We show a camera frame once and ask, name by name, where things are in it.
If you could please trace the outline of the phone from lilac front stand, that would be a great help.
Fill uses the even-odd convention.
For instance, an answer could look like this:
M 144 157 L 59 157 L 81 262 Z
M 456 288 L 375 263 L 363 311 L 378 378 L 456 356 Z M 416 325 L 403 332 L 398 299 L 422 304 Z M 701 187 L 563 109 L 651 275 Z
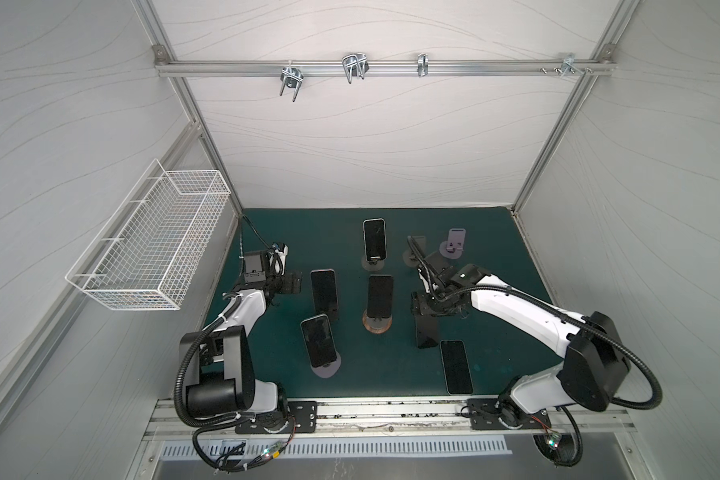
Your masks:
M 320 314 L 303 320 L 300 329 L 312 368 L 323 367 L 337 360 L 331 322 L 327 315 Z

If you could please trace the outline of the phone from lilac back stand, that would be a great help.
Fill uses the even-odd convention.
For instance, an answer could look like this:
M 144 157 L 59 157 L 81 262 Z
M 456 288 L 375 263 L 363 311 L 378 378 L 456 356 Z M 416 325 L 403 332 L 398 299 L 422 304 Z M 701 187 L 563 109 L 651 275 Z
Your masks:
M 414 315 L 415 344 L 418 349 L 435 348 L 440 343 L 439 319 L 434 315 Z

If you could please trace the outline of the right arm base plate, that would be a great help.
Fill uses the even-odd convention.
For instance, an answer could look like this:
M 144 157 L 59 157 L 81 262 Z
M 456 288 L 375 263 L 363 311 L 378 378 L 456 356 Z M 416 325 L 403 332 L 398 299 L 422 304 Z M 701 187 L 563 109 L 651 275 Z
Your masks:
M 545 410 L 528 414 L 519 407 L 496 398 L 468 398 L 459 414 L 468 419 L 472 430 L 550 430 Z

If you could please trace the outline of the phone from lilac stand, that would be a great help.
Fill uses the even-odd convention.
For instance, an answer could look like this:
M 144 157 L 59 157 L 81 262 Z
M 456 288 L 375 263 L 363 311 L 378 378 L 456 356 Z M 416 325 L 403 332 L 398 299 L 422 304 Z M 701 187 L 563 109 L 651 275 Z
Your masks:
M 327 315 L 320 314 L 303 320 L 300 329 L 312 368 L 323 367 L 337 360 L 331 322 Z
M 415 344 L 418 349 L 435 348 L 440 343 L 439 319 L 434 315 L 414 315 Z

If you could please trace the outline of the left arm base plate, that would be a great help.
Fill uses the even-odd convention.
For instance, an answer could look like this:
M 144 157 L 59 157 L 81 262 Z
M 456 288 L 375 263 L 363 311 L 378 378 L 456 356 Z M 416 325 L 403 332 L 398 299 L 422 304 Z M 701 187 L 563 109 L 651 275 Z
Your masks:
M 238 435 L 314 433 L 316 423 L 317 403 L 315 401 L 287 400 L 274 411 L 256 414 L 252 421 L 237 425 L 235 433 Z

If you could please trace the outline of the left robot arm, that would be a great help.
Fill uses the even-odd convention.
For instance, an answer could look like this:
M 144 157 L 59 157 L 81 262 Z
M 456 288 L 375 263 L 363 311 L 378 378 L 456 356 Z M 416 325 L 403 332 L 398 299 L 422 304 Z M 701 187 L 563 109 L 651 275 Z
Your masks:
M 289 422 L 284 388 L 256 378 L 248 340 L 276 295 L 301 290 L 301 274 L 285 269 L 287 255 L 280 244 L 245 253 L 225 306 L 209 325 L 180 340 L 172 400 L 184 424 L 231 428 L 248 421 L 277 432 Z

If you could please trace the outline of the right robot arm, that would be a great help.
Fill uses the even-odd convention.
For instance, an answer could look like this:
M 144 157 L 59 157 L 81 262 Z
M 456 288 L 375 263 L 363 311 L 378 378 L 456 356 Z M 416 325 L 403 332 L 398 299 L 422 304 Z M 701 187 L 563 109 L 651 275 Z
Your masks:
M 519 376 L 501 392 L 493 409 L 511 426 L 570 405 L 602 412 L 611 405 L 652 410 L 661 404 L 657 376 L 622 343 L 607 315 L 559 308 L 475 264 L 458 269 L 439 253 L 417 257 L 416 269 L 424 285 L 414 296 L 419 317 L 470 307 L 523 331 L 559 357 L 557 365 Z

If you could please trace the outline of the phone from grey stand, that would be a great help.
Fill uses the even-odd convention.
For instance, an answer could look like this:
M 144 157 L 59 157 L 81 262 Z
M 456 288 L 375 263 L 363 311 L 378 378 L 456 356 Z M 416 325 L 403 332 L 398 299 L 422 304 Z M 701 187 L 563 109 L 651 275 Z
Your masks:
M 461 340 L 443 340 L 440 352 L 447 392 L 451 395 L 472 394 L 473 384 L 464 343 Z

